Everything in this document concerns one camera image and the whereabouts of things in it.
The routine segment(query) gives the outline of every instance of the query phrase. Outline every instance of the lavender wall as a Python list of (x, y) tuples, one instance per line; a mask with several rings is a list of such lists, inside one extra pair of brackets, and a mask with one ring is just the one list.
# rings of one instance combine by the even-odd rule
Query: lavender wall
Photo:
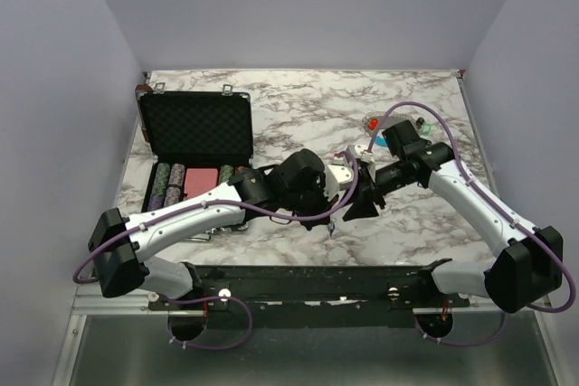
[(107, 0), (148, 69), (466, 68), (505, 0)]
[[(507, 0), (466, 77), (501, 195), (565, 236), (579, 279), (579, 0)], [(561, 304), (567, 289), (553, 296)], [(557, 316), (579, 379), (579, 303)]]
[(0, 0), (0, 372), (50, 384), (140, 68), (104, 0)]

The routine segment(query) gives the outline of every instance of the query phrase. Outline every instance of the black foam lining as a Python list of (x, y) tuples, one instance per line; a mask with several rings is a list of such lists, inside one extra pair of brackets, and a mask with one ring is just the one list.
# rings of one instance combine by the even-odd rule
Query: black foam lining
[(249, 165), (252, 110), (241, 95), (151, 92), (142, 96), (139, 104), (159, 161), (194, 167)]

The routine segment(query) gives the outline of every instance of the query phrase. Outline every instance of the red playing card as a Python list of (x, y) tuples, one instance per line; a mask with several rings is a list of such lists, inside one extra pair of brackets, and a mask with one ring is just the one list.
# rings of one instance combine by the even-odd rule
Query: red playing card
[(185, 198), (191, 199), (209, 192), (217, 185), (218, 178), (219, 171), (215, 168), (193, 167), (187, 169), (185, 187), (183, 189)]

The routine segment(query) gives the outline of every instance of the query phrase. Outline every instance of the white marble tabletop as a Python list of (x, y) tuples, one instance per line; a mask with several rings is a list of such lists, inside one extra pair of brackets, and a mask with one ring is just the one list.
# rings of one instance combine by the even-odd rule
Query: white marble tabletop
[[(234, 86), (252, 96), (254, 166), (281, 162), (309, 148), (322, 159), (347, 144), (369, 141), (362, 118), (412, 100), (437, 110), (450, 124), (464, 160), (487, 182), (456, 71), (154, 71), (150, 84), (166, 90), (221, 90)], [(432, 124), (430, 140), (446, 141), (435, 120), (417, 108), (400, 113)], [(380, 164), (392, 162), (386, 148), (375, 147)], [(118, 198), (123, 214), (140, 212), (154, 163), (137, 129)], [(342, 222), (330, 237), (325, 227), (306, 231), (298, 223), (282, 226), (266, 218), (246, 232), (219, 234), (209, 243), (182, 242), (159, 254), (173, 261), (222, 265), (401, 265), (428, 264), (440, 258), (491, 258), (479, 234), (442, 198), (410, 185), (386, 197), (380, 217)]]

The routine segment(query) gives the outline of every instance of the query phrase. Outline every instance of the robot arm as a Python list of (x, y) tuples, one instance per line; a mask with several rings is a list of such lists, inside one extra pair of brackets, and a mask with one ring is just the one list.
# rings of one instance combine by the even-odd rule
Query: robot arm
[[(432, 145), (419, 138), (409, 121), (388, 128), (385, 138), (399, 161), (379, 170), (375, 170), (371, 155), (362, 146), (348, 148), (359, 168), (345, 221), (378, 216), (375, 206), (384, 208), (388, 193), (419, 183), (448, 201), (480, 233), (497, 257), (494, 264), (436, 261), (427, 268), (435, 291), (490, 297), (511, 313), (560, 287), (561, 270), (525, 233), (509, 224), (469, 188), (447, 145)], [(173, 299), (184, 297), (199, 287), (195, 267), (155, 257), (159, 251), (188, 236), (262, 216), (254, 210), (245, 210), (238, 205), (240, 202), (268, 212), (284, 208), (297, 216), (317, 216), (329, 210), (338, 191), (348, 187), (353, 178), (349, 165), (339, 160), (324, 165), (314, 153), (304, 149), (280, 165), (248, 169), (209, 193), (155, 212), (131, 215), (127, 221), (121, 219), (118, 209), (109, 210), (101, 216), (89, 249), (93, 251), (104, 240), (123, 231), (129, 231), (130, 235), (94, 259), (102, 294), (117, 297), (140, 288)], [(562, 257), (563, 240), (557, 231), (537, 229), (490, 191), (484, 191)], [(215, 200), (228, 203), (206, 206)], [(329, 218), (302, 222), (308, 229), (327, 223)]]
[[(370, 175), (372, 169), (362, 172), (357, 197), (345, 220), (377, 215), (375, 204), (383, 206), (384, 202), (380, 203), (382, 196), (408, 184), (419, 183), (452, 205), (497, 257), (494, 263), (436, 261), (432, 265), (432, 280), (441, 293), (489, 297), (504, 311), (514, 313), (561, 286), (561, 269), (521, 230), (535, 234), (558, 258), (562, 258), (563, 239), (555, 229), (546, 227), (540, 230), (531, 221), (517, 215), (461, 163), (468, 176), (465, 179), (452, 149), (419, 138), (409, 121), (386, 129), (384, 137), (392, 155), (399, 161), (375, 171), (375, 177)], [(471, 183), (477, 183), (512, 222), (483, 200), (469, 186)]]

